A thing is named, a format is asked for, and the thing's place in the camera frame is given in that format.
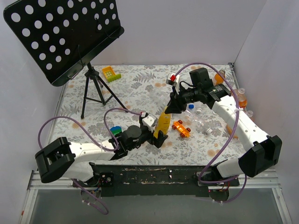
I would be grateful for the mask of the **yellow juice bottle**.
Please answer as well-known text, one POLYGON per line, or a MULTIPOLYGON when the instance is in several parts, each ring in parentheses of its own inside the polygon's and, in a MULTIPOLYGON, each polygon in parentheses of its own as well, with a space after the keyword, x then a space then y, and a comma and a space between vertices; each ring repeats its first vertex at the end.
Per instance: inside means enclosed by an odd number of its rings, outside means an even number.
POLYGON ((165 111, 167 109, 168 106, 166 106, 163 110, 163 112, 161 113, 161 115, 159 116, 158 122, 156 124, 155 127, 155 131, 154 131, 154 137, 157 139, 158 138, 158 134, 159 131, 162 131, 162 133, 164 135, 166 135, 168 133, 169 127, 170 127, 170 122, 171 122, 171 114, 166 114, 165 111))

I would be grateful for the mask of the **orange juice bottle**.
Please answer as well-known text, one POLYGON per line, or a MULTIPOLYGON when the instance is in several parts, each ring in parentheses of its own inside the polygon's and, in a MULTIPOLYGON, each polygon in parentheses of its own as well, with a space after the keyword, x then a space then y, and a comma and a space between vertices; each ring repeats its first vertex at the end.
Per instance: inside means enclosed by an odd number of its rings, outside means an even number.
POLYGON ((218 73, 216 73, 214 76, 214 85, 223 84, 224 82, 222 77, 226 77, 225 70, 219 70, 219 73, 221 74, 221 76, 218 73))

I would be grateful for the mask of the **crushed orange label bottle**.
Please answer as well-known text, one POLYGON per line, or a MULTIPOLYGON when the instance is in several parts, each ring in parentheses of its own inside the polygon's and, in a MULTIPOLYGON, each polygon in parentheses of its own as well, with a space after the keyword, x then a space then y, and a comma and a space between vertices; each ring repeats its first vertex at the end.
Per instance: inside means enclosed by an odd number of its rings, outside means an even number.
POLYGON ((235 89, 235 93, 239 100, 239 107, 245 109, 247 106, 247 97, 245 96, 245 89, 235 89))

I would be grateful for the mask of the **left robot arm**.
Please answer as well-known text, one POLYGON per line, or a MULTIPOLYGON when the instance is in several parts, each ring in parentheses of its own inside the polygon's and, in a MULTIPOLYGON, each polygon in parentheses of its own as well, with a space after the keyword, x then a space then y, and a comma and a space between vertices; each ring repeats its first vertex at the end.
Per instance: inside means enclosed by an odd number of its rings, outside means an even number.
POLYGON ((93 161, 119 160, 145 142, 160 148, 168 136, 162 131, 155 131, 156 117, 143 113, 139 123, 139 126, 132 125, 102 142, 75 143, 69 142, 66 137, 60 137, 42 147, 35 154, 41 182, 50 183, 65 177, 80 180, 93 187, 100 180, 99 174, 93 171, 93 161))

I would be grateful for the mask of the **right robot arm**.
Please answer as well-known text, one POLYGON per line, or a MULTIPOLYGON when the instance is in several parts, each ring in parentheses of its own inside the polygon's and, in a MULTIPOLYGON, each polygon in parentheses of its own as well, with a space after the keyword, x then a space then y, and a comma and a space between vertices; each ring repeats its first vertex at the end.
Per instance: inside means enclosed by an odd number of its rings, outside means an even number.
POLYGON ((219 162, 212 166, 201 181, 222 185, 228 178, 245 174, 254 177, 278 163, 282 140, 278 136, 269 136, 260 129, 244 111, 238 110, 231 91, 223 84, 214 85, 205 68, 190 72, 192 85, 184 88, 179 76, 171 74, 166 83, 172 86, 167 114, 181 114, 187 104, 201 102, 218 114, 230 127, 235 127, 235 134, 241 141, 246 153, 240 158, 219 162))

